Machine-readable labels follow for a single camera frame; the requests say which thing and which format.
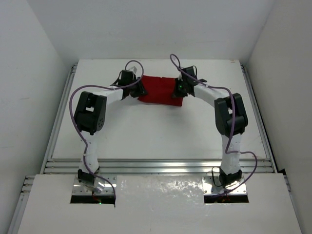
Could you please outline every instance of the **folded red cloth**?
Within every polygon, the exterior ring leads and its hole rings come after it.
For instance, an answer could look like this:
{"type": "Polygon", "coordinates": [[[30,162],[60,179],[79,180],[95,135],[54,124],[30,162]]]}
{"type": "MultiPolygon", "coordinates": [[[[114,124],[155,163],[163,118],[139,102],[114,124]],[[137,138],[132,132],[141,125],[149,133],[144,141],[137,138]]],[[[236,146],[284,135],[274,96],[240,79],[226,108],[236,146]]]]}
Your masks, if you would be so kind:
{"type": "Polygon", "coordinates": [[[174,78],[143,76],[142,83],[148,95],[141,96],[138,100],[147,103],[182,106],[183,98],[172,98],[175,88],[174,78]]]}

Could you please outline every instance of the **white panel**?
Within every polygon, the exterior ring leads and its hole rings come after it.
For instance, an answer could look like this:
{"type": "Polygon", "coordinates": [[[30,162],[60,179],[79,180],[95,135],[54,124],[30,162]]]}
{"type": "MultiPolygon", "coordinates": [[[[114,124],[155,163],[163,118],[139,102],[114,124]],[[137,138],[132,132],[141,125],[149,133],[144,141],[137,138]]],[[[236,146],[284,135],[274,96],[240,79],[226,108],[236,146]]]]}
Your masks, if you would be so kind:
{"type": "Polygon", "coordinates": [[[28,0],[67,63],[78,59],[247,61],[274,0],[28,0]]]}
{"type": "Polygon", "coordinates": [[[66,73],[26,0],[0,1],[0,233],[38,173],[66,73]]]}
{"type": "MultiPolygon", "coordinates": [[[[109,85],[116,80],[127,60],[80,60],[71,93],[85,84],[109,85]]],[[[146,75],[177,77],[167,59],[141,60],[146,75]]],[[[198,77],[211,85],[229,87],[243,97],[249,124],[242,136],[241,150],[266,157],[245,80],[237,60],[182,60],[196,65],[198,77]]],[[[74,111],[79,93],[73,101],[74,111]]],[[[192,96],[182,107],[149,105],[131,97],[108,106],[103,129],[98,132],[99,158],[196,159],[221,158],[222,140],[215,126],[215,111],[192,96]]],[[[69,117],[68,105],[61,124],[53,158],[80,158],[84,144],[69,117]]],[[[241,158],[253,158],[242,155],[241,158]]]]}
{"type": "Polygon", "coordinates": [[[255,174],[249,203],[204,204],[199,176],[118,176],[113,205],[70,204],[74,175],[37,175],[19,234],[298,234],[282,174],[255,174]]]}
{"type": "Polygon", "coordinates": [[[312,233],[312,1],[278,0],[249,72],[279,169],[285,168],[299,221],[312,233]]]}

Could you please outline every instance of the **red towel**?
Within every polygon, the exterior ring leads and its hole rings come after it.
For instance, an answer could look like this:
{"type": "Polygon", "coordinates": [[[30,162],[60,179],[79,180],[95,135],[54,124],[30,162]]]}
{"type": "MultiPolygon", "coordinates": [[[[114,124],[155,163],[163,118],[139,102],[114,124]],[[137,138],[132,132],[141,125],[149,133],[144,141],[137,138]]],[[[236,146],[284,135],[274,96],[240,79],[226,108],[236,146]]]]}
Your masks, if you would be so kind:
{"type": "Polygon", "coordinates": [[[182,97],[172,98],[175,88],[174,78],[143,76],[142,83],[148,95],[140,96],[138,100],[147,103],[182,106],[182,97]]]}

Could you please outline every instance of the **white table surface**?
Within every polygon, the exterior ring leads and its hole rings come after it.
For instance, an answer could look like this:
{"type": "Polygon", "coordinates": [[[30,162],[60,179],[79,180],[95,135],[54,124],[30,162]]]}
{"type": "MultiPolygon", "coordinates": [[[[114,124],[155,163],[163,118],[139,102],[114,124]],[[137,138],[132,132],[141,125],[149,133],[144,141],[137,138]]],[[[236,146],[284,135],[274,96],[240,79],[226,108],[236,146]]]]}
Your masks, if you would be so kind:
{"type": "MultiPolygon", "coordinates": [[[[129,59],[81,59],[71,93],[86,84],[107,86],[114,82],[129,59]]],[[[148,76],[177,77],[168,59],[140,60],[148,76]]],[[[196,65],[198,78],[209,84],[226,86],[243,97],[249,124],[241,150],[266,158],[246,83],[237,60],[182,60],[196,65]]],[[[99,91],[87,88],[85,91],[99,91]]],[[[73,101],[76,109],[79,94],[73,101]]],[[[153,105],[131,97],[108,106],[103,129],[98,132],[98,158],[109,159],[209,159],[222,158],[221,136],[215,126],[214,109],[204,101],[187,97],[182,107],[153,105]]],[[[53,158],[80,158],[83,144],[72,126],[68,103],[53,158]]],[[[241,158],[252,158],[242,155],[241,158]]]]}
{"type": "Polygon", "coordinates": [[[116,208],[70,204],[74,175],[37,175],[19,234],[299,234],[282,174],[255,174],[249,203],[204,204],[200,176],[118,176],[116,208]]]}

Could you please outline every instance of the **gray wall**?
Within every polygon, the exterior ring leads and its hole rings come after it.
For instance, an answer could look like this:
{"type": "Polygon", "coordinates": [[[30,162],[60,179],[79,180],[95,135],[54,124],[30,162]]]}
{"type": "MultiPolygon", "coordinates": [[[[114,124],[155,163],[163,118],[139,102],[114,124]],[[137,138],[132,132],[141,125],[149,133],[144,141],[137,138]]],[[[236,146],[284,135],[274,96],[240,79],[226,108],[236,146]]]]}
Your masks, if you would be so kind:
{"type": "Polygon", "coordinates": [[[28,0],[49,39],[78,59],[240,59],[274,0],[28,0]]]}
{"type": "Polygon", "coordinates": [[[277,0],[248,70],[299,222],[312,233],[312,1],[277,0]]]}
{"type": "Polygon", "coordinates": [[[0,1],[0,233],[40,170],[67,72],[27,1],[0,1]]]}

